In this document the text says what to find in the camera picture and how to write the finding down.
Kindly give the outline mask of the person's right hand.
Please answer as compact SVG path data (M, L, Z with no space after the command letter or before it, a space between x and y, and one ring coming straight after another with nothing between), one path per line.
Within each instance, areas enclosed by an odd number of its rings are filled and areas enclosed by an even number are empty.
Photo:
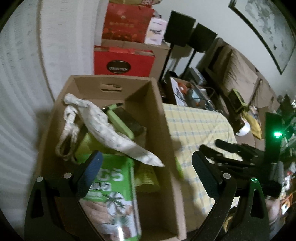
M268 213L269 228L270 230L274 230L280 223L281 203L279 199L266 199L265 203Z

